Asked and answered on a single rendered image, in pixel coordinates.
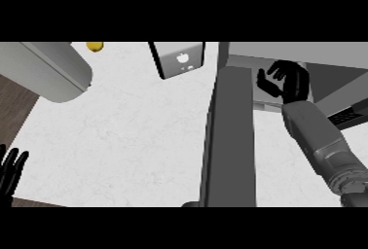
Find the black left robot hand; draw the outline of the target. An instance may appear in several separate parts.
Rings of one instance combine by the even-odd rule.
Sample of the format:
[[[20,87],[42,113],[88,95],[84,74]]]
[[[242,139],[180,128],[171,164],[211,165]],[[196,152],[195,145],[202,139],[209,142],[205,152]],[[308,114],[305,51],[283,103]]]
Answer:
[[[19,153],[17,148],[7,151],[5,145],[0,144],[0,207],[11,206],[26,159],[28,151]]]

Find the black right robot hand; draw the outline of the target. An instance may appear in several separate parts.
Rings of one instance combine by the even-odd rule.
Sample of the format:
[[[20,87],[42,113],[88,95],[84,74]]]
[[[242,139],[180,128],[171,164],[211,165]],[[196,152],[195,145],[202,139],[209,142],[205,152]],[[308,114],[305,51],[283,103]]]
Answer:
[[[267,75],[283,81],[282,88],[266,79]],[[304,101],[308,95],[308,72],[295,62],[277,60],[267,70],[258,69],[255,85],[273,97],[280,97],[285,104]]]

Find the grey microwave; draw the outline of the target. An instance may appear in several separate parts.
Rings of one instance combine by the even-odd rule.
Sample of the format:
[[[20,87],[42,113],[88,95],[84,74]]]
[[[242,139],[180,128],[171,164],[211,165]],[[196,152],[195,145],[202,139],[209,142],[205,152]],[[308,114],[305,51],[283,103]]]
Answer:
[[[243,56],[232,51],[233,43],[218,44],[215,91],[233,92],[245,105],[267,112],[280,112],[283,100],[273,98],[255,85],[260,68],[272,66],[274,59]],[[298,65],[297,73],[308,83],[307,100],[316,104],[339,130],[368,123],[368,71],[365,69],[305,63]]]

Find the dark grey microwave door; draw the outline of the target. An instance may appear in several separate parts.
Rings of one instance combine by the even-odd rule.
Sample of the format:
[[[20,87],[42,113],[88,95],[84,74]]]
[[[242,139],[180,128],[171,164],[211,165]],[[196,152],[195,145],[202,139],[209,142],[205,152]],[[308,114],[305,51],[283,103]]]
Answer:
[[[199,207],[255,206],[251,70],[217,72],[206,117]]]

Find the grey milk carton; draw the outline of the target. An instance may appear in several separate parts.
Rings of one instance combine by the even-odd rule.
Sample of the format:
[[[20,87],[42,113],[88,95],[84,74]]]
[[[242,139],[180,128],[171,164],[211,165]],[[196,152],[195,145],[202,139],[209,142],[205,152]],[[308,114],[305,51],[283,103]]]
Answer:
[[[202,66],[204,42],[149,42],[147,46],[162,80]]]

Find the pale grey rounded appliance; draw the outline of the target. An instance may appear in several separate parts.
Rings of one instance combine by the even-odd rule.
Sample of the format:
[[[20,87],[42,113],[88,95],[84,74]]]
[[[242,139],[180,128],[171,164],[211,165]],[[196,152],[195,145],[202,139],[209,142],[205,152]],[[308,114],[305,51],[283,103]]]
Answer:
[[[68,42],[0,42],[0,75],[56,103],[87,91],[93,76]]]

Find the yellow fruit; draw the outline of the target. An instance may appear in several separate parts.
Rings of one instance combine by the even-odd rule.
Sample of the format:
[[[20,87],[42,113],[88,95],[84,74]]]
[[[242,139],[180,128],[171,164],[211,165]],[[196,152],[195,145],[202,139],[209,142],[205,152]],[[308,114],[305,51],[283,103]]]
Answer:
[[[88,50],[94,53],[100,52],[103,49],[103,43],[102,42],[87,42],[85,46]]]

